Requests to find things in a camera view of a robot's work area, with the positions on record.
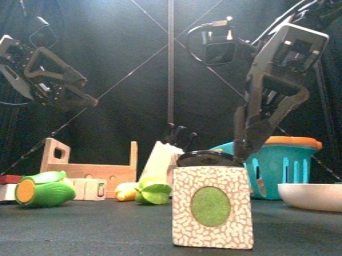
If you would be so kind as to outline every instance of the green oval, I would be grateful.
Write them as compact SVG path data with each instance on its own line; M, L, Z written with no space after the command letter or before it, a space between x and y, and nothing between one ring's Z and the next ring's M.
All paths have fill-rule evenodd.
M197 221L207 226L222 225L231 211L230 199L226 193L217 187L201 188L191 199L191 213Z

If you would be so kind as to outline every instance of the black curtain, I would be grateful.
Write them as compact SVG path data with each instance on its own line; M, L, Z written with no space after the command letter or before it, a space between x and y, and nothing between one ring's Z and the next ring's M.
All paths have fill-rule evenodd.
M174 2L174 122L199 134L190 150L209 149L233 140L233 113L243 104L249 65L238 61L207 69L183 47L186 31L233 16L239 37L254 40L298 1ZM1 105L1 147L5 149L1 170L58 131L54 136L71 146L71 162L75 163L127 164L130 141L138 141L142 172L168 120L168 1L27 0L24 4L27 15L42 16L51 24L58 36L51 50L87 77L83 90L99 98L99 105L82 114L78 111L64 113L39 104L20 108ZM9 34L26 42L27 18L20 1L0 2L0 19L1 35ZM282 128L293 136L321 140L325 149L318 157L331 163L329 131L315 82L310 92L310 100L290 114ZM0 93L1 101L26 102L4 83ZM42 148L30 153L8 173L38 173L42 153ZM318 165L313 182L321 181L334 181L334 178Z

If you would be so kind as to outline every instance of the dark table surface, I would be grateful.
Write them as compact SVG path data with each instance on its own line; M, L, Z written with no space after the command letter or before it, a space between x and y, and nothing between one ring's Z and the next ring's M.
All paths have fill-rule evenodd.
M171 203L70 201L60 207L0 205L0 255L342 255L342 214L253 200L254 248L172 245Z

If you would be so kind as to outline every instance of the toy cucumber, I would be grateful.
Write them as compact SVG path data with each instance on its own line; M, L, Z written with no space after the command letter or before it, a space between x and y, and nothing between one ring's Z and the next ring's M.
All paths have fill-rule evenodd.
M43 172L22 178L15 197L20 205L28 207L52 207L72 200L76 196L64 171Z

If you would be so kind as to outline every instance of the white bowl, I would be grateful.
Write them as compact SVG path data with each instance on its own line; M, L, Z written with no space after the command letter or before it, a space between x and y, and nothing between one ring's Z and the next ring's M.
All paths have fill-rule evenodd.
M283 201L294 207L342 212L342 184L278 184Z

